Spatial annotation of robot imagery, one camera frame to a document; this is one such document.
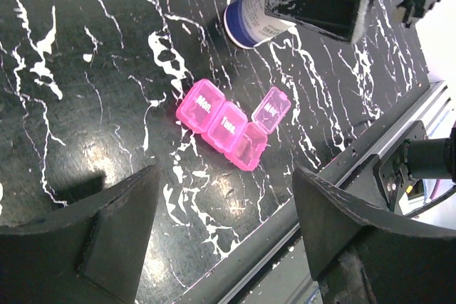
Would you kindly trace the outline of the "white pill bottle blue label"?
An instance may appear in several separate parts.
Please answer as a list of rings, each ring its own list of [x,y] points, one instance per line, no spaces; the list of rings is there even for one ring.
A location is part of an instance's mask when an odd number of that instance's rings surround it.
[[[290,21],[266,15],[265,0],[236,0],[224,11],[224,29],[243,49],[253,49],[293,26]]]

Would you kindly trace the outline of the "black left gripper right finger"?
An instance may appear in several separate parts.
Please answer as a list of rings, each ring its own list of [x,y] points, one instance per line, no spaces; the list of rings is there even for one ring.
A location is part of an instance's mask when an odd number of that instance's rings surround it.
[[[454,303],[455,231],[394,214],[306,168],[292,189],[324,303]]]

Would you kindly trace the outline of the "pink weekly pill organizer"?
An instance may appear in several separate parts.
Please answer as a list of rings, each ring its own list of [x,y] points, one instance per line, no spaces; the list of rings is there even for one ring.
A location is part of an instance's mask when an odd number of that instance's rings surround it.
[[[274,86],[247,117],[214,83],[203,79],[190,88],[176,117],[240,170],[250,172],[290,108],[287,95]]]

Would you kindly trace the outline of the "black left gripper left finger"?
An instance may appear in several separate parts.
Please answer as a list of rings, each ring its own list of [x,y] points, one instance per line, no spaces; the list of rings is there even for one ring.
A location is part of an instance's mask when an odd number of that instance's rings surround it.
[[[160,194],[153,164],[76,203],[1,227],[2,303],[134,303]]]

